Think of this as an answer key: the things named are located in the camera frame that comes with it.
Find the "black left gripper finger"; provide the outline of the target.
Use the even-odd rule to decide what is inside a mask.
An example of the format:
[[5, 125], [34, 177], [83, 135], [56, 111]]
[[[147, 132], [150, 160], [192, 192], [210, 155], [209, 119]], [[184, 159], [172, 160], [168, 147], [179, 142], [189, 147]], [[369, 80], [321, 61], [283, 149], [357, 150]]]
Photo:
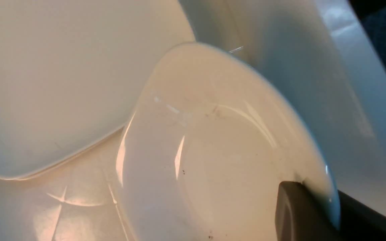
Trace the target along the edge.
[[279, 241], [386, 241], [386, 217], [339, 191], [340, 229], [299, 182], [278, 186], [275, 229]]

